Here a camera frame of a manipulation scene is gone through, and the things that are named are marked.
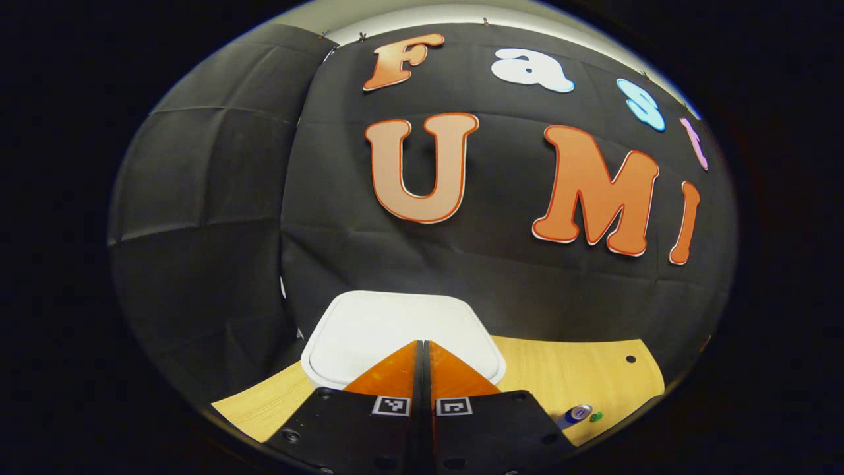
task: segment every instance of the white wall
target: white wall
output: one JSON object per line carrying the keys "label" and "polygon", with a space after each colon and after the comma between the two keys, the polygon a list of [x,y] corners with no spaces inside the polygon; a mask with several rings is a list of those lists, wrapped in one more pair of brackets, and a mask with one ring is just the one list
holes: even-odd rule
{"label": "white wall", "polygon": [[[700,119],[683,94],[651,64],[641,60],[601,30],[558,9],[530,0],[485,0],[485,4],[445,3],[403,8],[419,3],[419,0],[368,0],[361,3],[355,0],[315,0],[271,21],[299,26],[315,33],[330,30],[326,37],[344,45],[357,41],[361,31],[367,36],[374,36],[409,26],[436,23],[482,24],[483,18],[486,17],[493,25],[511,26],[556,36],[600,52],[637,71],[645,71],[654,84],[665,89],[678,101],[684,102],[690,113]],[[490,3],[504,3],[508,8],[492,6]]]}

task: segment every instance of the orange letter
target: orange letter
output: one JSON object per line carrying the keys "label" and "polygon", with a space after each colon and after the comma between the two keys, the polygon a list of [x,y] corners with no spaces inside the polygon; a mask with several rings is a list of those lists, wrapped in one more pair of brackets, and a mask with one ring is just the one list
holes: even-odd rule
{"label": "orange letter", "polygon": [[545,138],[557,149],[557,171],[548,212],[533,223],[533,235],[558,243],[574,241],[580,231],[574,223],[579,199],[590,245],[601,240],[621,212],[619,225],[607,237],[607,247],[619,254],[644,254],[653,184],[659,176],[657,163],[633,150],[610,181],[607,164],[590,134],[552,125],[545,129]]}
{"label": "orange letter", "polygon": [[402,140],[410,135],[406,120],[385,120],[366,128],[372,145],[372,188],[387,211],[403,220],[431,224],[447,220],[463,201],[466,137],[478,129],[472,114],[428,117],[425,132],[436,140],[436,180],[428,196],[411,194],[402,177]]}
{"label": "orange letter", "polygon": [[695,232],[695,218],[697,217],[697,205],[701,202],[701,194],[698,193],[695,185],[683,182],[681,185],[685,197],[683,208],[683,222],[680,225],[680,235],[677,236],[677,243],[671,248],[668,260],[671,264],[683,265],[689,260],[689,246],[691,235]]}
{"label": "orange letter", "polygon": [[375,63],[375,72],[364,83],[364,90],[376,90],[408,80],[410,71],[403,69],[404,62],[410,61],[411,66],[419,66],[428,56],[428,48],[425,45],[437,46],[445,40],[439,33],[431,33],[396,41],[376,49],[375,54],[378,55],[378,59]]}

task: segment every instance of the white plastic lid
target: white plastic lid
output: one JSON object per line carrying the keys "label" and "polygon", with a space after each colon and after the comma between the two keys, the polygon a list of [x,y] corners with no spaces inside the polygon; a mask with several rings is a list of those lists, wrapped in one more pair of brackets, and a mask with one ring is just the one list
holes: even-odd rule
{"label": "white plastic lid", "polygon": [[464,301],[442,295],[352,291],[334,298],[302,352],[315,386],[343,389],[411,341],[435,341],[492,384],[506,363]]}

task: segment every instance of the wooden table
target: wooden table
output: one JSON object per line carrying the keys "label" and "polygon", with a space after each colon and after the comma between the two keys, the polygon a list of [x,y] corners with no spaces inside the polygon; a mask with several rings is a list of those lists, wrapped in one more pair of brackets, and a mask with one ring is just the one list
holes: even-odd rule
{"label": "wooden table", "polygon": [[[554,419],[578,404],[603,417],[575,424],[563,434],[573,445],[600,435],[665,391],[662,372],[641,340],[567,343],[493,336],[507,362],[502,391],[528,390]],[[636,358],[631,363],[628,356]],[[253,439],[264,442],[313,391],[299,362],[213,404]]]}

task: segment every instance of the black fabric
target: black fabric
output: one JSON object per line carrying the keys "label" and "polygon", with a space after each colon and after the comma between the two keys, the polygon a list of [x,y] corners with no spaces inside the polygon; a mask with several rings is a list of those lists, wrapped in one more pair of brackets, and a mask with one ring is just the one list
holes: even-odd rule
{"label": "black fabric", "polygon": [[[365,93],[379,46],[440,33],[404,83]],[[495,51],[543,52],[562,64],[575,89],[497,78]],[[647,90],[666,122],[658,132],[640,122],[615,83]],[[404,181],[411,193],[434,185],[434,139],[424,120],[469,112],[463,203],[433,225],[403,221],[376,200],[371,148],[364,130],[406,119]],[[705,172],[679,120],[689,119],[709,161]],[[548,208],[555,176],[551,124],[592,134],[612,176],[631,150],[660,167],[638,258],[613,254],[606,236],[590,247],[538,240],[533,221]],[[668,254],[683,217],[683,181],[701,193],[691,256]],[[712,333],[733,279],[738,247],[734,190],[708,128],[642,74],[569,41],[503,26],[427,25],[395,30],[340,47],[316,72],[296,132],[284,188],[281,270],[287,310],[309,336],[339,293],[356,289],[449,295],[469,303],[493,335],[554,341],[641,338],[670,384]],[[576,223],[583,229],[577,208]]]}
{"label": "black fabric", "polygon": [[131,143],[108,243],[125,315],[192,401],[293,363],[279,290],[279,212],[308,84],[336,46],[262,25],[200,63]]}

